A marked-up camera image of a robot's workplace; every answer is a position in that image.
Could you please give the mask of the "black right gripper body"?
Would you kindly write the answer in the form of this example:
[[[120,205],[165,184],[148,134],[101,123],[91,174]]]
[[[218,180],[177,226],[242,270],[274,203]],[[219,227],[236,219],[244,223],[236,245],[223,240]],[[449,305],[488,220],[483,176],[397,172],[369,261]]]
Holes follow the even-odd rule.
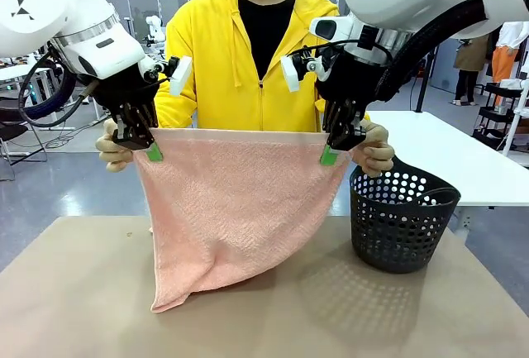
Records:
[[[316,81],[318,94],[330,103],[347,99],[367,106],[376,100],[376,89],[384,67],[366,64],[351,54],[338,55],[325,81]]]

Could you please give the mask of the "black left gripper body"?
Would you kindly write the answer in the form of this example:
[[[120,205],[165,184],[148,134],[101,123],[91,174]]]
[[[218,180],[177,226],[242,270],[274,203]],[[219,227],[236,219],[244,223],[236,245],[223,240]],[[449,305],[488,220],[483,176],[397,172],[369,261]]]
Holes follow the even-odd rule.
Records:
[[[95,101],[107,109],[112,118],[122,115],[126,104],[140,109],[147,118],[155,117],[154,97],[159,87],[159,74],[141,72],[137,64],[98,81],[93,91]]]

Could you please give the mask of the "pink terry towel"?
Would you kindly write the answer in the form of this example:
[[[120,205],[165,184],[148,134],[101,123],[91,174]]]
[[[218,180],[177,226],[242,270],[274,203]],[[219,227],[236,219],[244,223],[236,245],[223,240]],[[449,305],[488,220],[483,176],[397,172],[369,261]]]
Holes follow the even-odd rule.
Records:
[[[155,129],[134,154],[154,242],[155,313],[304,247],[350,164],[323,133]]]

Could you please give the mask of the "person's right forearm yellow sleeve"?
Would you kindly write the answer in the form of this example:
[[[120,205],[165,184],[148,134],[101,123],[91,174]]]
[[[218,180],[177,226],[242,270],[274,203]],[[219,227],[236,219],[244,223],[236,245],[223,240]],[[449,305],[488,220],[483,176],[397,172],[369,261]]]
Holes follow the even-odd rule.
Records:
[[[198,107],[194,82],[187,82],[177,96],[172,95],[169,88],[170,81],[163,82],[155,95],[159,127],[174,129],[191,126]]]

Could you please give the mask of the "person's right hand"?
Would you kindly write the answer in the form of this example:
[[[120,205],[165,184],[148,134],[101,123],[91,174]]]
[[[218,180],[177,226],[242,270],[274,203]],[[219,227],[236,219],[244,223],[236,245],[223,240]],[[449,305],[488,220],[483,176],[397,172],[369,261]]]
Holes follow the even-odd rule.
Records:
[[[99,158],[106,163],[107,171],[112,173],[123,171],[133,162],[133,152],[113,142],[112,136],[116,130],[117,124],[111,118],[107,119],[104,122],[104,133],[95,143]]]

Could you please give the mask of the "person's left hand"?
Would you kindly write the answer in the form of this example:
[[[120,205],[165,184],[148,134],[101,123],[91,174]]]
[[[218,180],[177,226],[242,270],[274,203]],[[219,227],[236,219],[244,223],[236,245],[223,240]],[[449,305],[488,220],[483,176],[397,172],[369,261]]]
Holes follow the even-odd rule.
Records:
[[[369,120],[360,125],[365,129],[365,140],[351,152],[352,161],[371,178],[393,168],[394,149],[388,143],[388,130]]]

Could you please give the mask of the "small background white robot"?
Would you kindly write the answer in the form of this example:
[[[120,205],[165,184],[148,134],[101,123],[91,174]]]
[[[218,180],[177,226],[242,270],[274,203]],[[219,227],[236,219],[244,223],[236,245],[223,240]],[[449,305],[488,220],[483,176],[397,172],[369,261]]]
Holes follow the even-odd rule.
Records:
[[[144,41],[148,47],[154,44],[160,44],[165,41],[165,33],[162,28],[162,20],[156,16],[148,16],[145,18],[145,22],[149,27],[149,34],[144,38]]]

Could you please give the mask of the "black vertical pole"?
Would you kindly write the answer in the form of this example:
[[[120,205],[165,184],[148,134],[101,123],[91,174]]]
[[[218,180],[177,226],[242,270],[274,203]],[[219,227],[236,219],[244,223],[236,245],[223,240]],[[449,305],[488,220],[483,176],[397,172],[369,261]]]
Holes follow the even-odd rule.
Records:
[[[422,78],[422,85],[421,85],[420,92],[417,98],[417,105],[414,110],[414,112],[416,113],[422,112],[423,103],[425,100],[427,87],[428,87],[429,79],[431,76],[431,70],[432,70],[434,60],[435,60],[435,56],[436,56],[436,50],[431,50],[427,55],[427,62],[426,62],[426,66],[425,66],[423,78]]]

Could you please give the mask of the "white side table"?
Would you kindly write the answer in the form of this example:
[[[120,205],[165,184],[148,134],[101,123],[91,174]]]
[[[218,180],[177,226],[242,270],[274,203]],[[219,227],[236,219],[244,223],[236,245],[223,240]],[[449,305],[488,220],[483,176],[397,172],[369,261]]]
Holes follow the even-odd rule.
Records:
[[[461,194],[454,233],[466,239],[479,208],[529,208],[529,170],[429,112],[369,111],[397,157]]]

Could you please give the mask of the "person in yellow hoodie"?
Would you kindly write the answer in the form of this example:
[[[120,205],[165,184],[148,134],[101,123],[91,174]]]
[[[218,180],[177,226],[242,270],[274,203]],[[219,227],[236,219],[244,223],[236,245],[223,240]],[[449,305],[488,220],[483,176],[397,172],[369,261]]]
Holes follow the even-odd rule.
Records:
[[[166,27],[165,54],[193,60],[187,82],[194,82],[198,107],[191,126],[293,131],[303,102],[312,110],[320,96],[312,76],[290,93],[281,57],[316,45],[311,21],[337,13],[330,0],[186,2]]]

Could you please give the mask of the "black office chair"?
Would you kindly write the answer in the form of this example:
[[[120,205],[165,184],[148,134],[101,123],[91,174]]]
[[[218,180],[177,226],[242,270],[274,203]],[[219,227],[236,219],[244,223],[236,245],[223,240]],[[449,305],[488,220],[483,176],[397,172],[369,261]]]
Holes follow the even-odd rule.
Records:
[[[37,140],[36,148],[33,151],[10,151],[7,143],[21,137],[26,132],[31,131]],[[21,123],[5,123],[0,121],[0,159],[3,160],[10,170],[9,176],[0,176],[0,182],[11,182],[16,179],[14,166],[21,162],[45,163],[48,161],[48,153],[45,145],[36,133],[33,126]]]

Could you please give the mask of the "black perforated plastic basket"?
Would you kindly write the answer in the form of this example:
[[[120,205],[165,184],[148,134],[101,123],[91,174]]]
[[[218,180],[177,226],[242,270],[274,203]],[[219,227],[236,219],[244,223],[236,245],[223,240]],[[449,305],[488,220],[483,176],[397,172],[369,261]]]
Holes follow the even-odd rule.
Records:
[[[377,178],[359,166],[350,176],[351,243],[366,264],[390,274],[430,262],[460,201],[460,192],[399,158]]]

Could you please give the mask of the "background person brown coat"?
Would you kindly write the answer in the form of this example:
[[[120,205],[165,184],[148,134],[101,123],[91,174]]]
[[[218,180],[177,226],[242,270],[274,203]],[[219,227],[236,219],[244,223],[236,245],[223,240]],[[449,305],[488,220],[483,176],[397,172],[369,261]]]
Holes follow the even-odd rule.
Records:
[[[489,33],[468,40],[460,40],[456,51],[454,68],[458,70],[458,80],[455,87],[455,98],[451,102],[455,106],[462,105],[462,98],[466,97],[468,104],[475,105],[474,89],[479,74],[490,57],[494,34]]]

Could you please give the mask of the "black trolley cart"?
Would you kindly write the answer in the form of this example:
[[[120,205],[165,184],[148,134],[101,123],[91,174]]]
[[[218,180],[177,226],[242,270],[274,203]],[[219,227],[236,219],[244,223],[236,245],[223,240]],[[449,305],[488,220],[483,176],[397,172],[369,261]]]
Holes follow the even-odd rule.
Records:
[[[529,127],[517,134],[518,128],[529,121],[529,81],[514,79],[513,86],[487,83],[482,92],[487,102],[479,108],[472,137],[487,147],[529,168]]]

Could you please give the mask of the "background person orange trousers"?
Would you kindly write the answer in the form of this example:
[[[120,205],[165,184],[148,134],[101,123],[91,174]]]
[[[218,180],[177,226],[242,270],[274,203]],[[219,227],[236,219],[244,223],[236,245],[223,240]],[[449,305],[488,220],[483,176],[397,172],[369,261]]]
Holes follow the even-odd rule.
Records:
[[[492,58],[494,83],[510,79],[519,47],[528,36],[529,21],[510,21],[502,25]]]

